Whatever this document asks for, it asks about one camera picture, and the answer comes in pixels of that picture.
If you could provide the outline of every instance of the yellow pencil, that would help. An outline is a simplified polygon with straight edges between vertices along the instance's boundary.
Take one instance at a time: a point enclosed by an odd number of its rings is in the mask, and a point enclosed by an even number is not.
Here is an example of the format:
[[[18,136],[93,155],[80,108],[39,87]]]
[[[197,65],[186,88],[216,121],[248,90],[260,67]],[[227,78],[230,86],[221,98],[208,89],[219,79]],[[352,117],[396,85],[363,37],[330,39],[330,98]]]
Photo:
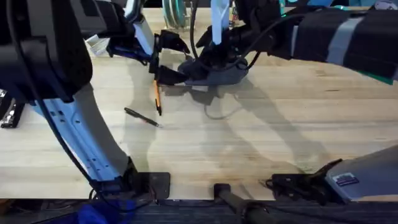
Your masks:
[[[160,104],[159,86],[157,85],[157,81],[156,80],[154,80],[154,88],[155,88],[156,110],[159,113],[159,116],[162,116],[162,106]]]

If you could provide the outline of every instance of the label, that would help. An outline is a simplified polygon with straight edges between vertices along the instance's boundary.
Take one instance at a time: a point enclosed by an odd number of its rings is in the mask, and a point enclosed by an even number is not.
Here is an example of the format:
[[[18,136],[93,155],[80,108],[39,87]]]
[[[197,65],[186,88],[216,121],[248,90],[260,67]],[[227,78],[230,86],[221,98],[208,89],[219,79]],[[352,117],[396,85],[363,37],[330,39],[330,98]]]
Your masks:
[[[359,180],[352,173],[336,175],[333,177],[333,180],[340,187],[359,183]]]

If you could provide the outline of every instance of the black cable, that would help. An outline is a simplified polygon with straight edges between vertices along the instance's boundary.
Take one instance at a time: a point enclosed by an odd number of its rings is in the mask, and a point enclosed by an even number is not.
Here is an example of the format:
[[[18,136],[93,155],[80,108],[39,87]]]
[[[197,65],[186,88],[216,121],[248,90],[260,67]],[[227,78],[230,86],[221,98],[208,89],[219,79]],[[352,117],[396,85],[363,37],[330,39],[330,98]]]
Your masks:
[[[58,128],[56,127],[54,121],[52,120],[52,118],[50,116],[50,113],[49,113],[49,111],[48,111],[48,109],[47,109],[47,107],[46,107],[46,105],[44,103],[44,100],[40,97],[39,91],[37,90],[37,87],[36,87],[36,85],[34,83],[34,79],[33,79],[33,76],[32,76],[32,74],[34,72],[29,67],[29,64],[27,63],[27,60],[24,57],[24,53],[23,53],[22,47],[21,47],[21,41],[20,41],[20,39],[18,37],[18,33],[16,31],[15,20],[14,20],[14,16],[13,16],[13,12],[14,12],[13,1],[12,0],[7,0],[6,4],[7,4],[7,6],[6,6],[7,24],[8,24],[8,29],[10,31],[11,41],[12,41],[12,44],[13,44],[13,46],[15,48],[18,61],[19,61],[19,63],[21,63],[21,68],[23,69],[23,73],[24,73],[25,78],[26,78],[26,80],[27,80],[27,82],[29,84],[30,90],[32,91],[33,96],[36,99],[36,102],[39,105],[39,108],[42,111],[44,118],[47,120],[52,132],[54,133],[54,136],[57,138],[58,142],[62,146],[62,149],[67,153],[68,157],[72,160],[73,164],[78,168],[78,170],[83,174],[83,176],[86,178],[88,183],[95,190],[96,189],[95,182],[91,179],[91,177],[88,175],[86,170],[84,170],[84,168],[81,166],[81,164],[75,158],[75,156],[73,155],[72,151],[69,149],[69,147],[67,146],[67,144],[63,140],[61,134],[59,133]],[[136,207],[136,208],[131,209],[131,210],[120,209],[120,208],[115,207],[114,205],[110,204],[105,199],[103,194],[101,194],[98,190],[95,190],[95,191],[98,193],[98,196],[99,196],[99,198],[101,200],[103,200],[106,204],[108,204],[110,207],[115,208],[119,212],[124,212],[124,213],[133,212],[133,211],[137,210],[138,208],[143,207],[141,205],[141,206]]]
[[[253,67],[253,65],[257,62],[257,59],[260,57],[260,54],[261,52],[257,52],[250,64],[244,69],[249,70],[251,67]]]
[[[250,51],[256,46],[256,44],[269,32],[271,29],[273,29],[275,26],[289,20],[289,19],[294,19],[294,18],[299,18],[299,17],[304,17],[306,14],[294,14],[290,16],[285,16],[281,17],[280,19],[276,20],[274,23],[272,23],[270,26],[268,26],[265,30],[263,30],[260,35],[254,40],[254,42],[246,49],[246,51],[240,56],[238,59],[236,59],[232,64],[225,66],[224,68],[211,68],[207,65],[205,65],[199,58],[197,50],[195,48],[195,41],[193,39],[193,28],[195,26],[195,19],[196,19],[196,13],[198,9],[198,3],[199,0],[194,0],[193,3],[193,9],[192,9],[192,14],[191,14],[191,23],[190,23],[190,45],[192,48],[192,53],[193,56],[195,57],[195,60],[198,61],[198,64],[204,68],[205,70],[208,70],[209,72],[223,72],[225,70],[229,70],[236,66],[239,62],[243,61],[243,59],[250,53]]]

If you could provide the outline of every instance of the pen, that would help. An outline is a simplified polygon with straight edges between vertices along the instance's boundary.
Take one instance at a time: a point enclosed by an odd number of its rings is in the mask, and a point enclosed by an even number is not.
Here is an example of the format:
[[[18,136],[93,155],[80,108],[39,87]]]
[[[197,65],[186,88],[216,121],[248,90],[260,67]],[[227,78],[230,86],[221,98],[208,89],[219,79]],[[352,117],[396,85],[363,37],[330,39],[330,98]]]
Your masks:
[[[135,118],[139,118],[139,119],[143,120],[144,122],[146,122],[146,123],[148,123],[148,124],[151,124],[151,125],[153,125],[153,126],[156,126],[156,127],[158,127],[158,128],[163,128],[162,125],[156,123],[154,120],[151,120],[151,119],[149,119],[149,118],[146,118],[145,116],[143,116],[143,115],[141,115],[141,114],[139,114],[139,113],[133,111],[133,110],[130,109],[130,108],[124,108],[124,110],[125,110],[125,112],[126,112],[127,114],[129,114],[129,115],[131,115],[131,116],[133,116],[133,117],[135,117]]]
[[[154,80],[155,87],[155,105],[156,110],[159,113],[159,116],[162,116],[162,106],[160,105],[160,95],[159,95],[159,86],[157,85],[157,81]]]

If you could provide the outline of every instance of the wooden tabletop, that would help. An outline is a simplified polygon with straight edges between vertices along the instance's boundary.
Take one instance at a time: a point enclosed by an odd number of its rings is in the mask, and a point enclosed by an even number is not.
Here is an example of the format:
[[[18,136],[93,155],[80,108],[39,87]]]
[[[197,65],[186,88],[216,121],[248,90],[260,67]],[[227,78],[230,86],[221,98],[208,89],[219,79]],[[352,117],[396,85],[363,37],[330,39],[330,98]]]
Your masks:
[[[164,27],[160,9],[144,14],[153,31]],[[208,9],[197,21],[198,39],[210,25]],[[188,43],[188,32],[181,36]],[[173,68],[183,60],[171,50],[161,55]],[[148,67],[106,55],[92,63],[112,135],[139,171],[171,173],[170,198],[211,199],[213,184],[222,182],[242,197],[272,199],[259,179],[315,172],[398,142],[398,87],[339,66],[262,54],[238,85],[162,87],[159,116]],[[126,115],[125,106],[164,128]],[[30,106],[17,129],[0,129],[0,183],[0,198],[87,198],[91,190]]]

